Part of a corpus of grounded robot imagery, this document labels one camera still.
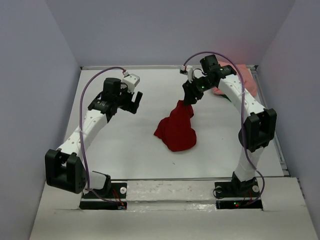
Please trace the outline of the red t shirt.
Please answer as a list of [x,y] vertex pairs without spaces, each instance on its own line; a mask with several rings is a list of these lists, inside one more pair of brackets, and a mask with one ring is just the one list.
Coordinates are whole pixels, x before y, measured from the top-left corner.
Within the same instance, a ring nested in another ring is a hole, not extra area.
[[193,116],[193,107],[179,100],[169,116],[159,122],[153,135],[172,152],[189,150],[197,143],[197,134],[191,125]]

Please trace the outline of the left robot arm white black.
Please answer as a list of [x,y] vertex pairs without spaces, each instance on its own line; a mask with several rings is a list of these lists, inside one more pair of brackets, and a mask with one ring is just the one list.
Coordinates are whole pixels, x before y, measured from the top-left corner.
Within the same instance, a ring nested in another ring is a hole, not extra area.
[[96,171],[88,172],[83,154],[98,133],[107,125],[118,109],[136,114],[142,92],[135,92],[140,77],[129,74],[123,79],[108,77],[102,91],[89,104],[81,123],[57,149],[45,154],[46,183],[74,194],[93,190],[104,198],[111,191],[111,177]]

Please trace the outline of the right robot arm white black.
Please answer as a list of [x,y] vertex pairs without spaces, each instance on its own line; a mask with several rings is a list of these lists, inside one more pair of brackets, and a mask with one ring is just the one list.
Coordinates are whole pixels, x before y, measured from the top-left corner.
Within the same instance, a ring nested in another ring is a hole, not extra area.
[[274,139],[277,113],[256,101],[246,89],[240,69],[232,62],[222,66],[216,52],[206,52],[200,60],[202,76],[194,74],[195,68],[184,62],[180,73],[187,76],[182,85],[185,105],[194,105],[204,93],[213,88],[221,90],[240,113],[241,128],[238,140],[242,146],[240,158],[231,181],[215,185],[221,198],[242,197],[257,187],[258,162],[265,148]]

